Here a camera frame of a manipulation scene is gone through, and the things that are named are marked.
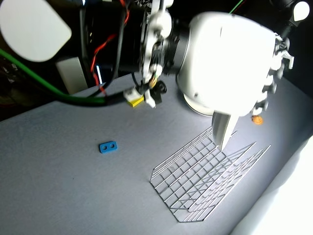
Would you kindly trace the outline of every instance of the gray table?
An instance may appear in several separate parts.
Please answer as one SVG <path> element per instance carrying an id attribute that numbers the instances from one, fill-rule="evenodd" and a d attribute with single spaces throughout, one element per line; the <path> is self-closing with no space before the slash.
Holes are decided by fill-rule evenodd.
<path id="1" fill-rule="evenodd" d="M 104 108 L 53 102 L 0 123 L 1 235 L 229 233 L 312 133 L 313 102 L 278 82 L 254 125 L 239 119 L 226 152 L 257 141 L 271 149 L 205 221 L 178 223 L 149 183 L 152 169 L 211 125 L 192 112 L 173 78 L 156 109 L 126 103 Z M 118 79 L 112 92 L 132 85 Z M 98 145 L 118 150 L 100 154 Z"/>

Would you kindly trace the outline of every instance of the wire mesh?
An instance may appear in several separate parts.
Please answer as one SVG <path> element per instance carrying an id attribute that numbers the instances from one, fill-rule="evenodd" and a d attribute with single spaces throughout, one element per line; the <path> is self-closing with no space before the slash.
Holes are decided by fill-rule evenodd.
<path id="1" fill-rule="evenodd" d="M 212 127 L 152 172 L 151 184 L 179 222 L 205 220 L 270 147 L 247 157 L 254 142 L 227 156 L 211 134 Z"/>

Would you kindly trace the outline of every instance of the blue block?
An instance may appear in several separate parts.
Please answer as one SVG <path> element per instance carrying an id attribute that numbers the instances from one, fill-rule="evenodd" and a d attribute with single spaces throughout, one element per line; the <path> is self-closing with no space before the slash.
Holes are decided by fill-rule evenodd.
<path id="1" fill-rule="evenodd" d="M 115 141 L 111 141 L 111 142 L 100 144 L 99 148 L 100 148 L 101 153 L 109 153 L 109 152 L 117 150 L 117 145 Z"/>

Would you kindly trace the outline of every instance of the green cable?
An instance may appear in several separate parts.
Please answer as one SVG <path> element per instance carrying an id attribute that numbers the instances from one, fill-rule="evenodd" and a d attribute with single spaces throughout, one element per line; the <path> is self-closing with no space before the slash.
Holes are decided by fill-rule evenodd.
<path id="1" fill-rule="evenodd" d="M 233 13 L 234 10 L 236 10 L 237 6 L 239 6 L 241 3 L 243 2 L 243 0 L 240 0 L 233 9 L 231 9 L 231 11 L 229 12 L 230 14 Z"/>
<path id="2" fill-rule="evenodd" d="M 35 81 L 39 82 L 42 86 L 44 86 L 47 90 L 54 94 L 54 96 L 65 103 L 74 104 L 74 105 L 82 105 L 82 106 L 105 106 L 107 105 L 104 97 L 76 97 L 68 94 L 64 94 L 62 91 L 48 83 L 26 65 L 15 59 L 12 55 L 5 52 L 0 48 L 0 55 L 11 61 L 13 64 L 21 68 L 24 72 L 26 72 L 30 77 L 32 77 Z"/>

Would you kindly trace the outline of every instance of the dark background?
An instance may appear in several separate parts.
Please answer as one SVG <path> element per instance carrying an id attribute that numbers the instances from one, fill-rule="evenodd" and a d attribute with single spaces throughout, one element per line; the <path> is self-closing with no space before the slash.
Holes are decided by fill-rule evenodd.
<path id="1" fill-rule="evenodd" d="M 80 56 L 79 41 L 79 16 L 78 7 L 82 5 L 80 0 L 48 0 L 55 10 L 61 15 L 66 23 L 71 27 L 73 36 L 70 41 L 57 53 L 51 60 L 43 63 L 32 63 L 20 58 L 5 43 L 0 35 L 0 47 L 43 78 L 48 80 L 54 86 L 63 92 L 66 92 L 64 84 L 56 70 L 55 61 L 65 57 Z M 175 0 L 169 11 L 173 18 L 178 18 L 183 22 L 189 23 L 197 14 L 205 11 L 229 12 L 236 4 L 237 0 L 208 1 L 208 0 Z M 244 0 L 235 14 L 252 19 L 269 29 L 280 33 L 286 16 L 283 11 L 273 7 L 269 0 Z M 294 67 L 284 73 L 284 77 L 301 89 L 304 93 L 313 98 L 313 81 L 311 65 L 313 59 L 313 47 L 311 44 L 311 32 L 313 31 L 312 13 L 303 21 L 296 31 L 289 36 L 291 41 L 290 54 L 295 57 Z M 7 82 L 7 77 L 0 74 L 0 120 L 9 118 L 18 113 L 27 111 L 34 107 L 50 102 L 53 98 L 46 95 L 36 87 L 36 84 L 30 84 L 27 77 L 19 77 L 17 82 Z"/>

